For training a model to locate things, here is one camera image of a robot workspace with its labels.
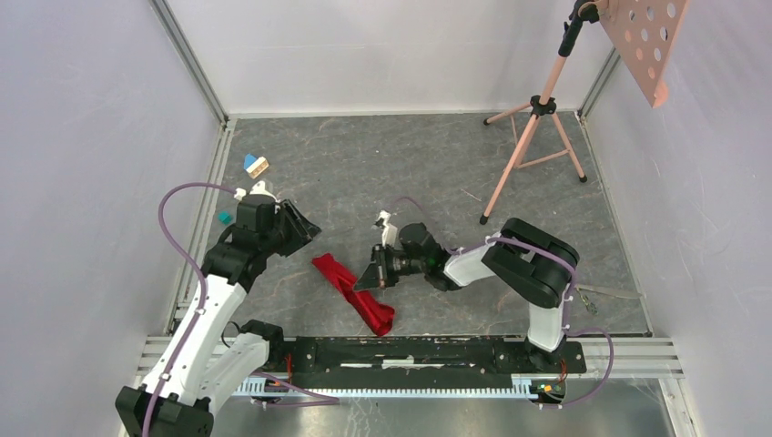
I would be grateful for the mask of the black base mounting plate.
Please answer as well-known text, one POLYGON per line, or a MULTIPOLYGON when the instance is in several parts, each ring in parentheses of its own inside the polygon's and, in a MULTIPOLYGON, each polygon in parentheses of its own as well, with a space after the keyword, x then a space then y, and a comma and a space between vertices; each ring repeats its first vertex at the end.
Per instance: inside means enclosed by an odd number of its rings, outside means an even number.
POLYGON ((578 341, 543 352, 524 338, 298 337, 285 340, 259 371, 304 389, 504 388, 514 375, 584 374, 578 341))

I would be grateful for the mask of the red cloth napkin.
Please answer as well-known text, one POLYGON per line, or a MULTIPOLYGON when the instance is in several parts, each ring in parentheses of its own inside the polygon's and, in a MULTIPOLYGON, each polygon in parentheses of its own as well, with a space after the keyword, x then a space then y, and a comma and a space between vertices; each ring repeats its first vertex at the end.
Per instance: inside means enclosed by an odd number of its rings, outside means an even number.
POLYGON ((369 290, 354 290, 356 277, 330 253, 311 261, 320 274, 357 311, 373 334, 382 337, 391 332, 395 310, 378 302, 369 290))

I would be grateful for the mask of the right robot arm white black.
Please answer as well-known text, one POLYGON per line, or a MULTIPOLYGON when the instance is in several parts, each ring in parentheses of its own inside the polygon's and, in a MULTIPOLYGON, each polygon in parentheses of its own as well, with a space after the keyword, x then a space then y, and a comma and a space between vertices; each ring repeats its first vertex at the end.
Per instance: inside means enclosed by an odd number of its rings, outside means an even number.
POLYGON ((417 274, 440 291, 497 278, 528 302, 528 364, 537 371, 549 371, 562 360, 565 295, 574 286, 580 260, 573 247, 519 218, 510 218, 476 246, 446 249, 425 224, 397 228, 390 218, 382 212, 376 220, 381 242, 373 246, 370 263, 354 290, 387 289, 417 274))

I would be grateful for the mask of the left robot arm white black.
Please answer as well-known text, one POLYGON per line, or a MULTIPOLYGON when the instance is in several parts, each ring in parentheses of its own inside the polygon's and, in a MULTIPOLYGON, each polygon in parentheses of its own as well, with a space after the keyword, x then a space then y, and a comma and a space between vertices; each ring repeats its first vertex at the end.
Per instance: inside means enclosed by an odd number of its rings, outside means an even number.
POLYGON ((250 373, 284 363, 285 345, 261 327, 246 328, 218 359, 211 356, 269 258, 288 257, 319 233, 288 199, 241 199, 234 223, 206 253, 194 301, 161 358, 138 387, 123 387, 116 398, 128 435, 209 436, 218 411, 250 373))

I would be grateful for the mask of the pink tripod stand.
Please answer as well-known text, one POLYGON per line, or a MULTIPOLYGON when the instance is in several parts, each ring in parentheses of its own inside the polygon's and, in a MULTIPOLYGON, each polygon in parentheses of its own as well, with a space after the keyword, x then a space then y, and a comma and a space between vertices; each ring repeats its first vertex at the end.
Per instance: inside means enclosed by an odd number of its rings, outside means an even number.
POLYGON ((550 73, 546 79, 542 93, 531 97, 528 103, 520 105, 518 107, 511 108, 503 111, 497 115, 486 118, 483 123, 489 126, 501 119, 508 118, 510 121, 514 121, 514 116, 525 110, 530 111, 528 121, 521 134, 517 133, 516 127, 512 127, 513 139, 514 139, 514 151, 509 158, 506 167, 494 189, 491 198, 489 199, 487 206, 485 207, 482 215, 480 216, 479 223, 485 225, 492 212, 495 203, 500 197, 505 183, 510 176, 510 173, 517 168, 527 168, 532 165, 541 164, 552 159, 560 158, 562 156, 568 156, 576 171, 577 177, 581 183, 587 181, 587 176, 584 169, 579 162, 577 155, 575 154, 574 147, 568 138, 565 128, 557 115, 557 105, 554 98, 554 89, 563 73, 564 65, 568 57, 573 53, 576 40, 580 35, 584 24, 594 24, 598 22, 606 9, 608 9, 609 3, 607 1, 576 1, 573 5, 573 10, 568 16, 566 22, 564 22, 564 31, 562 35, 561 43, 557 50, 557 58, 550 70, 550 73), (540 124, 540 121, 544 117, 550 117, 554 123, 554 126, 558 132, 560 139, 563 142, 564 149, 548 155, 543 158, 537 158, 532 161, 525 161, 525 155, 533 140, 533 136, 540 124))

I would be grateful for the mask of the pink perforated board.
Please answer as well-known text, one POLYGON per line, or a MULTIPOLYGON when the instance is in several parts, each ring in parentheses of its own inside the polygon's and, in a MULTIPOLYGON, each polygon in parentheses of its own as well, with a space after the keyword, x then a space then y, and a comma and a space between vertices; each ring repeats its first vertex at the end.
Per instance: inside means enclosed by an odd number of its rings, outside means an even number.
POLYGON ((600 23, 652 108, 668 99, 665 69, 689 0, 609 0, 600 23))

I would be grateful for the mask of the blue white toy block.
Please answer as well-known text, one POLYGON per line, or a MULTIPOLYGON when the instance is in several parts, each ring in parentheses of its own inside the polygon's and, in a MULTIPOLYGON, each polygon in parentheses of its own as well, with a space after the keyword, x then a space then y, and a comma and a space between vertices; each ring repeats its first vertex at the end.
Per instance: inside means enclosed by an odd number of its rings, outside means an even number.
POLYGON ((269 168, 269 162, 263 156, 247 154, 244 157, 243 168, 250 178, 256 179, 269 168))

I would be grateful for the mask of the iridescent spoon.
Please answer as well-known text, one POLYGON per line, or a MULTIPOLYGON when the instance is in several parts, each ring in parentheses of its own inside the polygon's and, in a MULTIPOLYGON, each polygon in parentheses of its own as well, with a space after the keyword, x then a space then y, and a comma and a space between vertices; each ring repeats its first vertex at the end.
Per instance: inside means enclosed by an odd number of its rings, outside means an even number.
POLYGON ((576 294, 584 304, 586 310, 588 313, 590 313, 593 316, 598 315, 598 309, 595 303, 588 297, 588 295, 581 291, 580 289, 576 289, 576 294))

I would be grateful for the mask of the teal toy cube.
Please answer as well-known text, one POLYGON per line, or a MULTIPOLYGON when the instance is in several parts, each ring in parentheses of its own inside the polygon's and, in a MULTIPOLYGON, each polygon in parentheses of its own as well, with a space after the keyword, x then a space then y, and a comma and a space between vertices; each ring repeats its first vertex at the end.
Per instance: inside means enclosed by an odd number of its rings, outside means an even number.
POLYGON ((233 220, 233 216, 227 211, 221 211, 218 213, 218 221, 223 225, 229 225, 233 220))

